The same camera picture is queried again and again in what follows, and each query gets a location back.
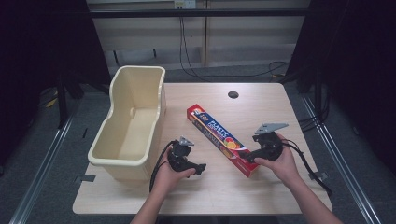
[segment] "plastic container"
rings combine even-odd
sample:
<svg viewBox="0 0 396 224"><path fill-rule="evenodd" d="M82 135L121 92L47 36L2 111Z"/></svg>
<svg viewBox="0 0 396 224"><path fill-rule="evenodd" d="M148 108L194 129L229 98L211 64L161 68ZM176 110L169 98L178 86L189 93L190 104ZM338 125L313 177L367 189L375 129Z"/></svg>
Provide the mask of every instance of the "plastic container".
<svg viewBox="0 0 396 224"><path fill-rule="evenodd" d="M150 179L166 108L165 70L123 66L110 84L111 107L88 153L115 179Z"/></svg>

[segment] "handheld controller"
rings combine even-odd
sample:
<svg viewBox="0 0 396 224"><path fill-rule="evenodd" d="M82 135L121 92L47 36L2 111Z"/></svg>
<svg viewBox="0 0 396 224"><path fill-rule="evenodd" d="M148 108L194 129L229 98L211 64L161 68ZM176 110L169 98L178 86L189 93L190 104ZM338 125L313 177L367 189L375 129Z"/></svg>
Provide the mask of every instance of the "handheld controller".
<svg viewBox="0 0 396 224"><path fill-rule="evenodd" d="M282 140L275 132L253 135L253 140L259 142L260 149L246 153L240 152L239 156L250 163L254 163L255 158L264 158L269 161L275 161L282 154Z"/></svg>
<svg viewBox="0 0 396 224"><path fill-rule="evenodd" d="M172 149L168 152L169 164L176 172L195 168L195 174L200 175L205 170L206 164L195 164L187 160L187 156L191 152L191 148L189 147L189 145L191 145L191 142L189 142L188 140L185 141L175 141Z"/></svg>

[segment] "table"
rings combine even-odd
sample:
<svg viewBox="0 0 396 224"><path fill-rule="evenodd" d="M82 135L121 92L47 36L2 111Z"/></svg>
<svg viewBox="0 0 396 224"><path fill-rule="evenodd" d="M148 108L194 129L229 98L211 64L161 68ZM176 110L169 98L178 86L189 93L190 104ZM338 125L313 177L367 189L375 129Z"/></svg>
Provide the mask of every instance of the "table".
<svg viewBox="0 0 396 224"><path fill-rule="evenodd" d="M166 112L160 151L181 135L195 146L189 161L207 163L202 175L180 181L177 189L165 200L163 215L280 215L301 214L290 191L271 170L260 167L251 178L245 177L186 118L186 110L199 104L224 128L251 150L260 146L252 135L263 123L288 123L278 130L294 141L315 172L317 170L295 117L288 96L275 83L165 83ZM229 91L237 91L232 99ZM295 151L300 175L327 207L332 204L326 191L308 176ZM149 195L148 181L114 180L102 167L89 164L86 175L95 175L93 182L83 181L73 205L77 214L136 214Z"/></svg>

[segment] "red box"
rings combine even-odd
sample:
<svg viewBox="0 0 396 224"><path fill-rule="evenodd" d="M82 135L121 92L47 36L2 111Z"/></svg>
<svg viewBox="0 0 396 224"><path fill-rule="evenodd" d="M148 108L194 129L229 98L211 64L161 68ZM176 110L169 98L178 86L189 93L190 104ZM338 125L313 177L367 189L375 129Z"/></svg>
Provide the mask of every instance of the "red box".
<svg viewBox="0 0 396 224"><path fill-rule="evenodd" d="M245 176L250 177L259 166L239 157L240 151L250 152L199 105L187 109L187 119L195 125Z"/></svg>

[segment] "floor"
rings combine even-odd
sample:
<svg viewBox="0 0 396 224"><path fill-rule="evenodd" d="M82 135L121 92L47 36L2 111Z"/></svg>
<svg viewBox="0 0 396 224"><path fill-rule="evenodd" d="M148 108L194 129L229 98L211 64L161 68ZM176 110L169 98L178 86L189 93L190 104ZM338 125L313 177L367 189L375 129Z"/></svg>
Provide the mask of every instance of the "floor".
<svg viewBox="0 0 396 224"><path fill-rule="evenodd" d="M107 56L108 60L114 60L112 52ZM274 82L278 77L272 74L282 75L287 68L280 66L268 72L268 63L210 68L196 65L192 66L193 73L191 69L168 68L165 82L200 82L202 78L212 82ZM115 69L113 61L109 66L110 74L114 74ZM294 82L284 85L294 112L297 119L309 118L309 103L304 99L312 99L313 93L300 94L295 85ZM58 130L57 103L46 106L54 90L42 96L43 104L28 134L8 160L6 172L0 178L0 223L128 223L132 219L133 216L80 216L72 212L80 177L88 165L87 152L109 108L108 96L90 86L82 85L82 88L85 91L82 99L68 98L73 116L61 130ZM395 176L375 157L365 139L356 134L335 101L330 103L329 117L324 124L321 128L331 134L346 168L340 167L339 158L334 157L329 144L323 141L320 129L305 132L304 137L319 171L329 176L325 183L334 192L331 197L334 213L345 223L393 223L396 218ZM269 223L305 223L301 215L280 216L276 220L272 217L229 217L225 220L255 224L263 223L265 218L270 219ZM172 223L223 221L223 217L175 217Z"/></svg>

